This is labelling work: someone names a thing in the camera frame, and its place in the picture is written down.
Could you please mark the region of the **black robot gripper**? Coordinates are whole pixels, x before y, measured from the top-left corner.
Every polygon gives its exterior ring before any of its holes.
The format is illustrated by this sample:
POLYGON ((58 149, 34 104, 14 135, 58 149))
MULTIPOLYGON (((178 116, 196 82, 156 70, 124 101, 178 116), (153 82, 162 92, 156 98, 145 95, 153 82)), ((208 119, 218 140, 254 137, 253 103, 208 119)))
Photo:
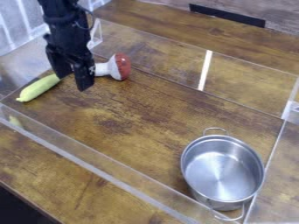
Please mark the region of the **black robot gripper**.
POLYGON ((71 73, 78 91, 94 84, 94 60, 87 49, 89 11, 78 0, 37 0, 42 10, 42 20, 50 32, 43 36, 45 53, 57 77, 62 79, 71 73))

